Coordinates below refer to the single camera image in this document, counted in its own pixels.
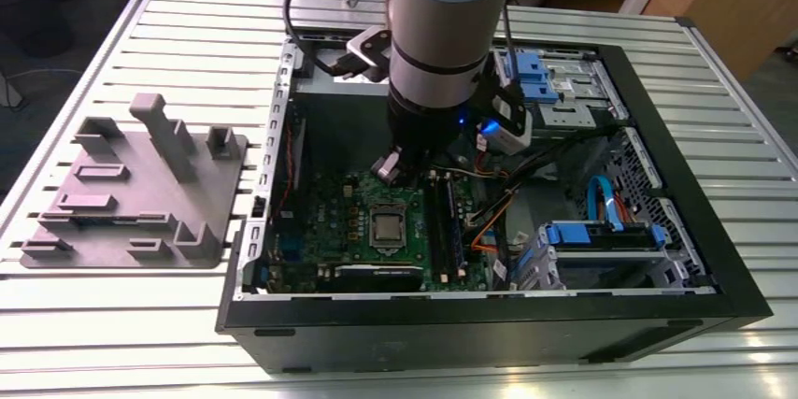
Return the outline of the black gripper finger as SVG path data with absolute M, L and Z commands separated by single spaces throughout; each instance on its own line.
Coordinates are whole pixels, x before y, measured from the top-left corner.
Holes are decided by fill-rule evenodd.
M 415 183 L 417 168 L 409 150 L 393 149 L 371 166 L 371 173 L 389 188 L 406 188 Z

